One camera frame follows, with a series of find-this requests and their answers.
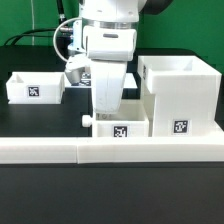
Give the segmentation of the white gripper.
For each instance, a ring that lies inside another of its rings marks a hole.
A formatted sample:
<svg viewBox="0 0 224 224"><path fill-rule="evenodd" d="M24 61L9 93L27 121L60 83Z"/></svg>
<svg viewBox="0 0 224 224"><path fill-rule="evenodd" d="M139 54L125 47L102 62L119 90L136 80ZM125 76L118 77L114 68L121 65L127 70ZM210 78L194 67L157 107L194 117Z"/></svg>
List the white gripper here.
<svg viewBox="0 0 224 224"><path fill-rule="evenodd" d="M127 63L133 59L136 39L135 29L84 27L83 44L90 60L95 113L115 114L119 110Z"/></svg>

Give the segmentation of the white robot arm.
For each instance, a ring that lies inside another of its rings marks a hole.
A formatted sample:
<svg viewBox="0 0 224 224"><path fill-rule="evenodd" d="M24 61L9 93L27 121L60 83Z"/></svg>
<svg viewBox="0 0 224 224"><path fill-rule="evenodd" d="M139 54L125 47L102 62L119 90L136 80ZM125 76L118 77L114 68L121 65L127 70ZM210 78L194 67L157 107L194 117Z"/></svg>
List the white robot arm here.
<svg viewBox="0 0 224 224"><path fill-rule="evenodd" d="M80 0L82 45L89 59L95 113L119 110L127 63L136 48L139 15L158 15L173 0Z"/></svg>

